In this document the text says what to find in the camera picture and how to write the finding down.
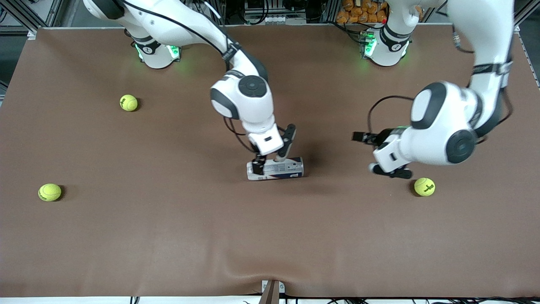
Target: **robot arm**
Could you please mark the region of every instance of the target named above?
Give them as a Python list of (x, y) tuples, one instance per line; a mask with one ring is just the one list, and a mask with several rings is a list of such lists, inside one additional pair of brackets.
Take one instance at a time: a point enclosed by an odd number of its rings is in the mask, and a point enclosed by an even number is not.
[(212, 105), (221, 115), (240, 120), (260, 155), (284, 147), (273, 115), (272, 92), (265, 67), (243, 51), (205, 15), (178, 0), (83, 0), (94, 16), (126, 28), (151, 68), (163, 68), (174, 58), (168, 45), (209, 44), (233, 66), (211, 87)]
[(383, 67), (398, 63), (409, 46), (410, 35), (420, 20), (416, 6), (432, 8), (441, 6), (444, 0), (387, 0), (389, 14), (387, 22), (380, 28), (370, 29), (376, 46), (364, 52), (367, 58)]
[[(479, 11), (482, 16), (474, 16)], [(511, 66), (513, 11), (512, 1), (449, 0), (448, 15), (475, 52), (470, 84), (460, 88), (432, 83), (414, 98), (410, 126), (380, 134), (355, 133), (354, 140), (377, 146), (373, 172), (410, 178), (404, 166), (411, 162), (461, 163), (473, 153), (478, 137), (497, 126)]]

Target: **tennis ball logo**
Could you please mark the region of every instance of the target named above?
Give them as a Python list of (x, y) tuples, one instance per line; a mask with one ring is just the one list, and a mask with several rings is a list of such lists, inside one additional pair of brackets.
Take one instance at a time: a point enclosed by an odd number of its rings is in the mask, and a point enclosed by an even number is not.
[(426, 189), (424, 190), (424, 192), (428, 192), (430, 191), (431, 189), (433, 189), (435, 187), (435, 185), (431, 184), (431, 185), (426, 185)]

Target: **orange bag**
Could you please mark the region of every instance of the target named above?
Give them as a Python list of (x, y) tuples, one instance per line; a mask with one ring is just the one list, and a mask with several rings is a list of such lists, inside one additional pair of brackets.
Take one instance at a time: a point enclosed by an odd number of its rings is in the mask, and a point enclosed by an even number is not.
[(377, 16), (373, 14), (368, 15), (368, 22), (369, 23), (377, 23)]
[(362, 8), (359, 8), (359, 7), (355, 7), (350, 10), (351, 17), (359, 17), (360, 15), (362, 15), (362, 13), (364, 12), (362, 11)]
[(377, 3), (371, 2), (371, 0), (362, 1), (362, 10), (368, 14), (375, 14), (377, 12)]
[(358, 17), (358, 23), (366, 23), (366, 22), (368, 22), (368, 13), (363, 12), (363, 13)]
[(349, 21), (349, 12), (340, 11), (337, 13), (336, 22), (339, 24), (347, 23)]
[(414, 7), (417, 11), (418, 11), (418, 14), (420, 14), (420, 20), (422, 20), (422, 18), (424, 17), (424, 10), (422, 10), (422, 8), (420, 6), (415, 6)]
[(384, 11), (379, 11), (377, 13), (377, 22), (382, 23), (386, 20), (386, 13)]
[(353, 2), (353, 0), (343, 0), (341, 2), (341, 5), (343, 5), (344, 10), (350, 11), (354, 7), (354, 2)]

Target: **wire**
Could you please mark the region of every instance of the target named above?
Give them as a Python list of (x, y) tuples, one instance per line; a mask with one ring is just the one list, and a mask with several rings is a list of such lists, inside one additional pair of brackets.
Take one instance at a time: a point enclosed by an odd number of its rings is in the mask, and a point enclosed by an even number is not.
[[(324, 21), (323, 23), (334, 24), (334, 25), (335, 25), (337, 28), (339, 28), (340, 30), (342, 30), (342, 31), (347, 31), (347, 30), (345, 29), (345, 27), (342, 27), (342, 26), (341, 26), (339, 23), (337, 23), (337, 22), (334, 22), (334, 21)], [(366, 28), (375, 29), (375, 30), (380, 30), (380, 29), (384, 28), (384, 25), (381, 26), (381, 27), (376, 28), (376, 27), (373, 27), (373, 26), (371, 26), (371, 25), (369, 25), (369, 24), (366, 24), (366, 23), (357, 23), (357, 24), (358, 24), (358, 25), (362, 25), (362, 26), (364, 26), (364, 27), (366, 27)], [(353, 30), (349, 30), (349, 31), (352, 32), (352, 33), (355, 33), (355, 34), (360, 34), (360, 31), (353, 31)]]
[(499, 122), (497, 122), (497, 125), (500, 125), (501, 123), (503, 123), (505, 120), (510, 118), (510, 116), (512, 116), (512, 114), (514, 113), (514, 106), (512, 105), (512, 102), (510, 101), (510, 98), (508, 97), (508, 93), (506, 92), (505, 89), (502, 89), (501, 91), (503, 94), (504, 103), (507, 106), (508, 113), (501, 120), (499, 120)]
[[(501, 93), (503, 95), (503, 100), (504, 100), (504, 103), (505, 103), (506, 108), (507, 108), (507, 114), (501, 120), (499, 120), (499, 122), (497, 122), (497, 124), (495, 126), (498, 126), (501, 123), (503, 123), (504, 121), (506, 121), (514, 113), (514, 106), (512, 105), (512, 102), (510, 101), (510, 98), (508, 97), (508, 93), (506, 92), (505, 89), (501, 89)], [(479, 139), (480, 140), (477, 141), (476, 144), (481, 144), (481, 143), (485, 142), (486, 140), (488, 140), (488, 136), (484, 135), (484, 136), (480, 137)]]
[(454, 24), (452, 24), (452, 35), (454, 39), (454, 46), (456, 47), (458, 51), (463, 52), (463, 53), (468, 53), (468, 54), (474, 54), (473, 51), (464, 50), (461, 48), (461, 39), (460, 39), (460, 36), (456, 32), (456, 28)]
[(229, 124), (227, 123), (227, 117), (223, 116), (223, 122), (225, 123), (225, 125), (227, 126), (227, 129), (229, 129), (229, 131), (231, 131), (232, 133), (235, 133), (236, 135), (240, 135), (240, 136), (246, 135), (245, 133), (238, 133), (238, 132), (236, 132), (236, 129), (235, 129), (234, 126), (233, 126), (233, 121), (232, 121), (232, 119), (229, 118), (229, 121), (231, 122), (232, 127), (230, 127)]
[[(268, 17), (268, 13), (270, 13), (270, 3), (268, 2), (268, 0), (265, 0), (265, 3), (266, 3), (266, 13), (265, 13), (265, 7), (263, 6), (262, 7), (262, 16), (261, 18), (259, 19), (259, 21), (255, 22), (255, 23), (251, 23), (250, 21), (247, 21), (245, 20), (242, 15), (240, 14), (240, 10), (238, 10), (237, 14), (238, 14), (238, 17), (240, 18), (240, 20), (242, 20), (242, 22), (244, 22), (245, 24), (249, 24), (249, 25), (257, 25), (257, 24), (260, 24), (261, 22), (263, 22), (264, 20), (266, 20), (266, 17)], [(242, 5), (242, 1), (238, 1), (238, 8), (241, 8), (241, 5)]]
[(204, 37), (203, 35), (197, 33), (196, 31), (194, 31), (194, 30), (191, 29), (190, 27), (188, 27), (188, 26), (186, 26), (186, 25), (184, 25), (184, 24), (182, 24), (182, 23), (180, 23), (180, 22), (178, 22), (178, 21), (176, 21), (176, 20), (174, 20), (174, 19), (171, 19), (171, 18), (169, 18), (169, 17), (167, 17), (167, 16), (164, 16), (164, 15), (155, 13), (155, 12), (153, 12), (153, 11), (149, 11), (149, 10), (140, 8), (140, 7), (138, 7), (138, 6), (134, 5), (134, 4), (129, 3), (129, 2), (126, 1), (126, 0), (121, 0), (121, 1), (122, 1), (124, 4), (126, 4), (126, 5), (128, 5), (128, 6), (131, 6), (131, 7), (134, 8), (134, 9), (143, 11), (143, 12), (145, 12), (145, 13), (147, 13), (147, 14), (154, 15), (154, 16), (156, 16), (156, 17), (163, 18), (163, 19), (165, 19), (165, 20), (168, 20), (168, 21), (170, 21), (170, 22), (172, 22), (172, 23), (174, 23), (174, 24), (177, 24), (177, 25), (181, 26), (182, 28), (184, 28), (184, 29), (186, 29), (186, 30), (188, 30), (188, 31), (190, 31), (190, 32), (192, 32), (192, 33), (194, 33), (195, 35), (199, 36), (199, 38), (201, 38), (201, 39), (204, 40), (206, 43), (208, 43), (208, 44), (211, 45), (213, 48), (215, 48), (216, 51), (218, 51), (219, 54), (223, 56), (224, 53), (223, 53), (220, 49), (218, 49), (218, 47), (217, 47), (215, 44), (213, 44), (213, 43), (212, 43), (210, 40), (208, 40), (206, 37)]
[(225, 123), (225, 125), (227, 126), (227, 129), (229, 129), (229, 131), (231, 131), (232, 133), (234, 133), (234, 136), (237, 138), (238, 142), (244, 147), (246, 148), (246, 150), (248, 150), (249, 152), (251, 153), (257, 153), (255, 152), (253, 149), (251, 149), (250, 147), (248, 147), (246, 145), (246, 143), (244, 143), (244, 141), (240, 138), (240, 136), (245, 136), (244, 133), (238, 133), (236, 131), (236, 128), (234, 127), (234, 124), (233, 124), (233, 120), (232, 118), (228, 118), (229, 119), (229, 123), (231, 124), (229, 126), (229, 124), (227, 123), (227, 118), (224, 116), (223, 117), (223, 122)]
[(372, 115), (373, 110), (375, 109), (375, 107), (377, 107), (377, 105), (379, 105), (379, 103), (381, 103), (381, 102), (383, 102), (383, 101), (385, 101), (387, 99), (390, 99), (390, 98), (400, 98), (400, 99), (405, 99), (405, 100), (410, 100), (410, 101), (414, 100), (414, 98), (411, 98), (411, 97), (408, 97), (408, 96), (401, 96), (401, 95), (390, 95), (390, 96), (386, 96), (386, 97), (383, 97), (383, 98), (379, 99), (377, 102), (375, 102), (375, 104), (373, 104), (371, 109), (368, 111), (368, 132), (369, 133), (373, 133), (372, 123), (371, 123), (371, 115)]
[[(339, 23), (337, 22), (334, 22), (334, 21), (325, 21), (323, 23), (329, 23), (329, 24), (334, 24), (338, 29), (344, 31), (347, 33), (347, 35), (349, 36), (349, 38), (356, 42), (356, 43), (360, 43), (360, 44), (367, 44), (366, 42), (364, 41), (360, 41), (356, 38), (354, 38), (351, 34), (356, 34), (356, 35), (360, 35), (362, 33), (362, 31), (353, 31), (353, 30), (349, 30), (347, 29), (347, 26), (345, 25), (345, 23), (343, 23), (343, 26), (341, 26)], [(373, 29), (382, 29), (382, 27), (379, 27), (379, 28), (374, 28), (374, 27), (371, 27), (370, 25), (367, 25), (367, 24), (363, 24), (363, 23), (358, 23), (359, 25), (363, 25), (365, 27), (369, 27), (369, 28), (373, 28)]]
[(360, 41), (360, 40), (358, 40), (358, 39), (355, 39), (355, 38), (353, 37), (353, 35), (350, 33), (350, 31), (347, 29), (347, 26), (345, 25), (345, 23), (343, 23), (343, 27), (345, 28), (345, 32), (347, 33), (347, 35), (349, 36), (349, 38), (350, 38), (352, 41), (354, 41), (354, 42), (356, 42), (356, 43), (359, 43), (359, 44), (367, 44), (366, 42), (362, 42), (362, 41)]

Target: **tennis ball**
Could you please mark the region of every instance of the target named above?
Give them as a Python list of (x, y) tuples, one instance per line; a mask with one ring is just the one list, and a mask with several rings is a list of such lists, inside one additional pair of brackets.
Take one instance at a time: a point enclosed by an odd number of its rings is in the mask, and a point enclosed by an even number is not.
[(52, 202), (60, 197), (62, 190), (57, 184), (45, 184), (41, 186), (37, 194), (39, 195), (39, 198), (45, 202)]
[(122, 109), (131, 112), (137, 108), (139, 103), (137, 102), (137, 99), (133, 95), (124, 95), (122, 98), (120, 98), (120, 106)]
[(414, 190), (421, 196), (430, 196), (435, 192), (435, 183), (423, 177), (414, 183)]

